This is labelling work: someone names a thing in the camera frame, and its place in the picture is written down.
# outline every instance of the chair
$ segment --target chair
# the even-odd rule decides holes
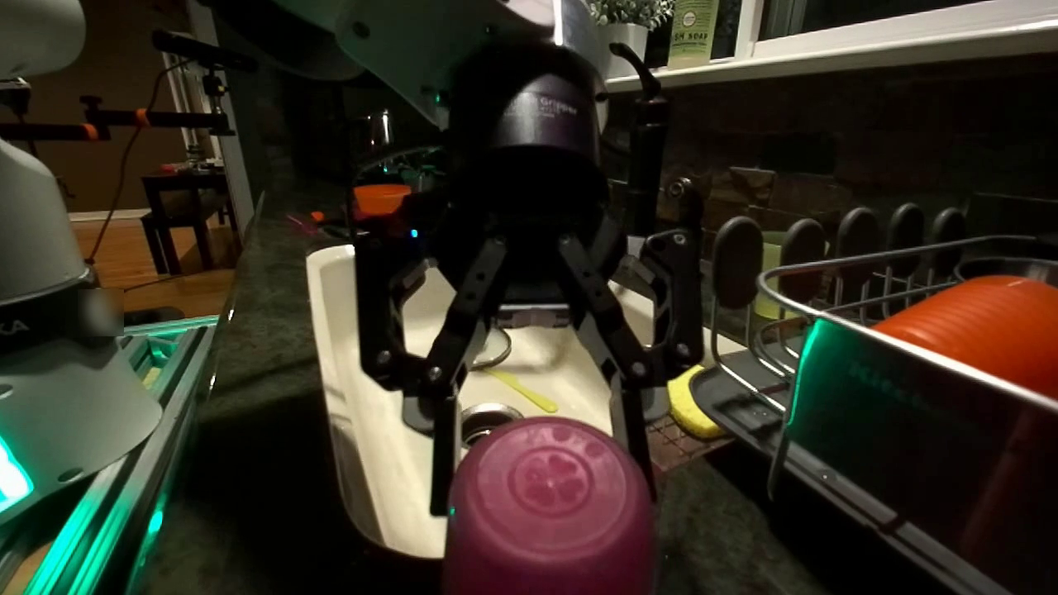
[[[229,222],[239,241],[234,207],[229,199],[224,171],[175,171],[175,174],[149,174],[143,179],[143,192],[149,203],[149,215],[143,215],[143,231],[154,247],[154,260],[159,273],[180,273],[180,254],[173,246],[173,228],[191,228],[197,247],[203,254],[203,266],[211,266],[211,246],[204,222],[211,215]]]

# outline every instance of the countertop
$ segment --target countertop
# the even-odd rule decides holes
[[[304,289],[307,246],[286,223],[286,210],[334,203],[338,188],[295,179],[264,195],[231,309],[223,313],[215,380],[133,590],[437,590],[437,569],[371,550],[334,488]],[[805,488],[768,502],[765,473],[768,459],[733,444],[666,479],[663,595],[935,587]]]

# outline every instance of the dish rack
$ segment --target dish rack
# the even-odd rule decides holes
[[[745,393],[702,405],[771,456],[773,499],[786,476],[808,481],[952,590],[1051,590],[1058,400],[874,331],[978,259],[1055,259],[1055,241],[993,235],[765,270],[747,352],[721,365]]]

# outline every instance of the dishwasher rack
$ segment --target dishwasher rack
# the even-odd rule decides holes
[[[1055,250],[988,235],[771,266],[771,317],[751,313],[747,352],[726,365],[747,389],[698,404],[771,456],[773,499],[808,481],[952,590],[1051,590],[1058,400],[874,323],[960,285],[965,260]]]

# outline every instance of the yellow object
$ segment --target yellow object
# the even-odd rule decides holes
[[[685,371],[680,377],[676,377],[676,380],[669,384],[669,414],[673,414],[673,420],[676,420],[685,434],[691,434],[691,435],[698,435],[698,439],[719,439],[719,435],[726,435],[726,427],[719,427],[719,423],[696,404],[691,384],[696,384],[698,374],[708,374],[708,367],[691,367],[691,371]]]
[[[506,374],[506,371],[490,371],[502,388],[523,393],[531,404],[535,404],[542,414],[559,414],[559,404],[545,393],[535,393],[532,388],[525,388],[520,377]]]

